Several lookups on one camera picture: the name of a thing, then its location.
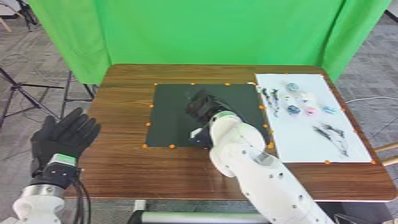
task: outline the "floor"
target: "floor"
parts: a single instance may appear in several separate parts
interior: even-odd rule
[[[27,32],[23,21],[7,20],[14,29],[5,33],[0,26],[0,66],[21,82],[62,86],[68,67],[52,41],[41,27]],[[357,51],[341,78],[336,82],[345,100],[363,97],[398,97],[398,23],[382,17],[368,40]],[[0,82],[0,108],[5,103],[7,83]],[[32,88],[30,93],[39,97],[43,90]],[[73,82],[71,95],[87,97],[85,90]],[[55,112],[60,110],[62,91],[52,90],[44,102]],[[11,111],[28,106],[16,95]],[[89,108],[87,103],[69,103],[68,110],[76,106]],[[370,100],[348,104],[363,126],[373,147],[398,141],[398,101]],[[44,114],[34,110],[11,117],[0,132],[0,220],[14,216],[11,205],[20,190],[28,183],[30,164],[30,135],[39,129]],[[398,154],[398,150],[382,152],[380,157]],[[398,166],[387,167],[387,172],[398,185]],[[68,200],[64,220],[73,216],[73,200]],[[398,200],[387,203],[393,216],[398,218]],[[132,200],[94,201],[92,223],[126,223],[133,209]],[[153,211],[254,211],[249,202],[149,201]]]

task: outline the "black mat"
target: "black mat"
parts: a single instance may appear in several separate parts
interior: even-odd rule
[[[256,87],[249,84],[224,85],[156,85],[151,126],[146,135],[146,144],[151,147],[167,147],[171,144],[187,147],[190,132],[201,124],[185,113],[185,105],[201,89],[224,100],[245,122],[258,128],[268,142],[267,129],[263,128],[263,111]]]

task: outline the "white paper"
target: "white paper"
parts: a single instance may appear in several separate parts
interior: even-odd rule
[[[277,117],[274,116],[274,109],[270,106],[267,106],[267,116],[274,131],[277,154],[283,162],[325,162],[325,160],[331,162],[371,162],[370,153],[359,139],[350,120],[341,111],[323,76],[318,74],[256,74],[256,78],[258,85],[261,88],[267,88],[268,95],[272,89],[279,90],[277,95],[281,109]],[[295,83],[300,88],[299,90],[316,96],[315,106],[318,112],[313,116],[306,115],[306,107],[302,107],[300,103],[297,104],[302,110],[300,114],[288,114],[281,99],[286,95],[293,97],[293,94],[286,89],[288,83]],[[263,94],[261,97],[263,104],[268,105]],[[323,106],[336,109],[336,114],[323,112]],[[338,146],[315,131],[315,126],[322,127],[322,124],[331,125],[345,132],[348,156],[341,155]]]

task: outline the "glove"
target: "glove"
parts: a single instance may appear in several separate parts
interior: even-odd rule
[[[32,142],[32,177],[41,173],[53,154],[64,154],[80,158],[85,148],[91,146],[100,134],[101,126],[96,119],[89,119],[84,109],[76,108],[60,122],[46,117],[41,130],[34,133]]]

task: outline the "green backdrop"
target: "green backdrop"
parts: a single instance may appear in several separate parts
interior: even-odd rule
[[[391,0],[30,0],[82,83],[112,64],[318,65],[338,79]]]

